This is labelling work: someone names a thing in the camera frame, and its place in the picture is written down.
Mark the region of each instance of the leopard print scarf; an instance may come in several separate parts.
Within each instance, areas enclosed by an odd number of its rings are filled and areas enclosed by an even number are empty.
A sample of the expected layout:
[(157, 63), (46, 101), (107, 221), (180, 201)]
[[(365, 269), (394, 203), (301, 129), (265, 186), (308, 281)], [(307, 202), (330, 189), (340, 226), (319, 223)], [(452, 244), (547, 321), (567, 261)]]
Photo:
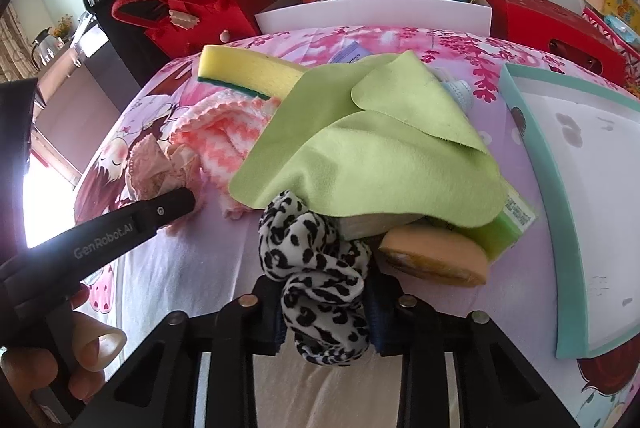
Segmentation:
[(341, 241), (335, 219), (283, 191), (260, 219), (260, 265), (286, 281), (282, 312), (296, 348), (311, 363), (346, 366), (369, 346), (360, 296), (371, 257), (361, 241)]

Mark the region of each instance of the green cloth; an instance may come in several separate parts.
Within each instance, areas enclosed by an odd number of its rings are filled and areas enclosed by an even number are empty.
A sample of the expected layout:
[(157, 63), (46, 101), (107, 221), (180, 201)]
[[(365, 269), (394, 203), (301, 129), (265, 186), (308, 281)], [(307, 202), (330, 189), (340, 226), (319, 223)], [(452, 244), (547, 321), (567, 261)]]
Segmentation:
[(290, 189), (322, 215), (420, 213), (478, 227), (502, 210), (500, 170), (412, 53), (306, 72), (229, 184), (265, 208)]

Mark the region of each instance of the screw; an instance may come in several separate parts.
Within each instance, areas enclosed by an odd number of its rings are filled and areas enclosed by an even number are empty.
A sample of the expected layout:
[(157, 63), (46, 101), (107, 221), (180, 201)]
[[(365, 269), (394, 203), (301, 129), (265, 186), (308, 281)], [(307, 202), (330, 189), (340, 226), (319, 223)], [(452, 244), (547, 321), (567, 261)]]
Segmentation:
[(182, 311), (176, 311), (176, 312), (173, 312), (173, 313), (169, 314), (166, 317), (166, 322), (169, 325), (180, 325), (187, 318), (189, 318), (189, 316), (187, 316), (187, 314), (183, 313)]
[(484, 311), (473, 311), (471, 313), (471, 319), (475, 323), (485, 324), (489, 322), (489, 315)]
[(398, 298), (398, 304), (404, 309), (413, 309), (418, 304), (418, 299), (411, 294), (403, 294)]
[(238, 298), (241, 307), (253, 307), (258, 303), (258, 297), (253, 294), (243, 294)]

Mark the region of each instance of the kettle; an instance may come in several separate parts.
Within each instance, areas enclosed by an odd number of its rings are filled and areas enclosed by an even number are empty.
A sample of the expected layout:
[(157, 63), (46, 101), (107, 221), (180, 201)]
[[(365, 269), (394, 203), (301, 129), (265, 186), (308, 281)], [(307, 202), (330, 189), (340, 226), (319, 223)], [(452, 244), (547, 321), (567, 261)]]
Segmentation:
[[(31, 62), (33, 66), (36, 67), (37, 70), (41, 68), (42, 65), (46, 65), (53, 57), (57, 54), (57, 52), (65, 46), (65, 43), (55, 36), (51, 36), (49, 34), (49, 29), (42, 30), (36, 39), (33, 40), (33, 48), (31, 49)], [(36, 61), (34, 58), (34, 53), (38, 49), (38, 53), (40, 54), (40, 61)]]

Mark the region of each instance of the red felt bag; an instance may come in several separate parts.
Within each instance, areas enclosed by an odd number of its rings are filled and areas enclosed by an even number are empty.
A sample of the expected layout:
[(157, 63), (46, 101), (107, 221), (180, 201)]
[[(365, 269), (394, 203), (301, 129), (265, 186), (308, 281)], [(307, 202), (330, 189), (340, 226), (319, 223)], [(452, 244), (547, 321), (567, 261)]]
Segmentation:
[(255, 14), (273, 0), (158, 0), (169, 15), (149, 20), (123, 10), (142, 0), (116, 0), (111, 15), (124, 23), (145, 27), (145, 35), (170, 58), (189, 56), (205, 45), (220, 45), (260, 34)]

